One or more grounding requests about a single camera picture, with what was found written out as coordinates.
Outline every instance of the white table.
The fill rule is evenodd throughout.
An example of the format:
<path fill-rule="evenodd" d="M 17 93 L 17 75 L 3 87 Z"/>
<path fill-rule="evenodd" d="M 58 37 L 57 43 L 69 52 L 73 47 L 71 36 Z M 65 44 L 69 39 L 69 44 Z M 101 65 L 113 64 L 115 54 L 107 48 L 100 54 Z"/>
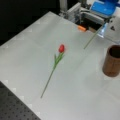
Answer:
<path fill-rule="evenodd" d="M 113 43 L 81 32 L 77 25 L 49 12 L 0 47 L 0 80 L 42 120 L 119 120 L 120 75 L 102 72 Z M 65 56 L 48 88 L 60 44 Z"/>

